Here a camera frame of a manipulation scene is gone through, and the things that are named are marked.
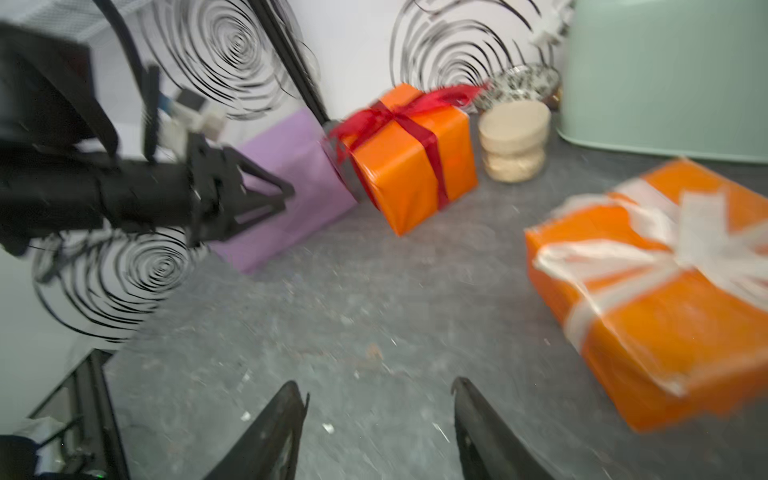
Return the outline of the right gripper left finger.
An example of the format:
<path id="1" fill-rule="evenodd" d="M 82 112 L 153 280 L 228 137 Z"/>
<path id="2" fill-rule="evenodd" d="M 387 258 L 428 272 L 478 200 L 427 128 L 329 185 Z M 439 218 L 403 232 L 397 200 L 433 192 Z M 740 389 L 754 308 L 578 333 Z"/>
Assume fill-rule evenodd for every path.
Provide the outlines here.
<path id="1" fill-rule="evenodd" d="M 309 399 L 286 382 L 205 479 L 294 479 Z"/>

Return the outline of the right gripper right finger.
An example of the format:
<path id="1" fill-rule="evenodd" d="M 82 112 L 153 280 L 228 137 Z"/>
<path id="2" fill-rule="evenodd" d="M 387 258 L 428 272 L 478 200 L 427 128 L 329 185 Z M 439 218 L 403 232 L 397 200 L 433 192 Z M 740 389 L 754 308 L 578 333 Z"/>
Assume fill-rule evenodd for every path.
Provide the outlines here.
<path id="1" fill-rule="evenodd" d="M 543 478 L 543 466 L 468 378 L 457 377 L 451 393 L 465 479 Z"/>

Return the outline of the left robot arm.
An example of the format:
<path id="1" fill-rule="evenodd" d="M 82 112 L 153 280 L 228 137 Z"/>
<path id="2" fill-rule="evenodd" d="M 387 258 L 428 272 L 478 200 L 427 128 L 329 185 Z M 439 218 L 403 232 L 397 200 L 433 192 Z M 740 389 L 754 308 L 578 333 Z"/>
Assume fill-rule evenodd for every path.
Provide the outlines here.
<path id="1" fill-rule="evenodd" d="M 225 241 L 284 211 L 293 185 L 230 147 L 187 136 L 178 163 L 155 157 L 158 88 L 141 159 L 95 97 L 86 45 L 1 26 L 1 245 L 20 257 L 30 243 L 105 226 L 130 234 L 178 227 L 197 246 Z"/>

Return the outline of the orange box red ribbon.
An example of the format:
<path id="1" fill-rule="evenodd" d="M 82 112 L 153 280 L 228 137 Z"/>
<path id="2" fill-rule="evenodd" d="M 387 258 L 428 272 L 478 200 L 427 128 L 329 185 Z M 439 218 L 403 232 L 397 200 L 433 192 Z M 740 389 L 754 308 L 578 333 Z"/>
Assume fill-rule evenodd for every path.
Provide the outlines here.
<path id="1" fill-rule="evenodd" d="M 407 104 L 421 92 L 403 83 L 377 101 L 393 109 Z M 465 108 L 447 108 L 413 117 L 438 138 L 450 200 L 444 208 L 478 184 Z M 438 208 L 437 181 L 423 147 L 398 124 L 390 123 L 359 147 L 354 157 L 347 157 L 344 162 L 346 160 L 351 162 L 366 195 L 395 234 L 406 234 L 444 209 Z M 343 163 L 336 160 L 337 167 Z"/>

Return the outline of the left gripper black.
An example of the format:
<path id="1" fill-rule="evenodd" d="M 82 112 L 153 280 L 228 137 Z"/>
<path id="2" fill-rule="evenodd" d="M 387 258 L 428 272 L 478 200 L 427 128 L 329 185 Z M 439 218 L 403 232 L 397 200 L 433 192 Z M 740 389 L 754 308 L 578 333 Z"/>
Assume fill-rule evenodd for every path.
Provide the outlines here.
<path id="1" fill-rule="evenodd" d="M 286 209 L 294 186 L 232 147 L 200 134 L 185 163 L 124 160 L 99 177 L 100 211 L 114 227 L 144 232 L 182 227 L 187 241 L 228 240 Z"/>

